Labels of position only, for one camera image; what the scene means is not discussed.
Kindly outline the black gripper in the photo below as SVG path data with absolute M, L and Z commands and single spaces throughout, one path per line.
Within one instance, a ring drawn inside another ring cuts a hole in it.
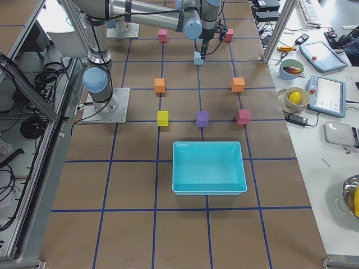
M 211 39 L 213 39 L 214 37 L 214 34 L 215 34 L 215 30 L 214 29 L 205 29 L 203 28 L 202 29 L 202 33 L 199 37 L 199 39 L 202 40 L 202 43 L 201 43 L 201 59 L 205 59 L 205 56 L 208 55 L 208 52 L 207 52 L 207 49 L 209 47 L 209 43 L 211 41 Z

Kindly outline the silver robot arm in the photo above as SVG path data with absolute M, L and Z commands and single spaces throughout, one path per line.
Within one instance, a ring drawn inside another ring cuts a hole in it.
M 130 90 L 114 88 L 110 68 L 108 39 L 130 39 L 139 34 L 140 25 L 183 33 L 188 39 L 201 40 L 200 58 L 221 27 L 221 1 L 176 1 L 174 8 L 140 1 L 60 1 L 83 47 L 89 70 L 82 82 L 89 92 L 89 103 L 82 120 L 88 123 L 126 121 Z
M 220 0 L 202 0 L 202 1 L 190 1 L 190 0 L 176 0 L 176 9 L 184 9 L 186 7 L 196 7 L 201 17 L 217 17 L 220 9 L 222 8 L 222 1 Z

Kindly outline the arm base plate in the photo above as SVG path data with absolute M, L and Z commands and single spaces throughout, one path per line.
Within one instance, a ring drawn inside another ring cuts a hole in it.
M 86 101 L 91 103 L 83 109 L 82 122 L 88 124 L 126 123 L 128 103 L 131 89 L 129 87 L 115 87 L 109 103 L 93 102 L 90 94 Z
M 114 28 L 107 28 L 108 39 L 136 39 L 139 36 L 140 25 L 118 21 Z

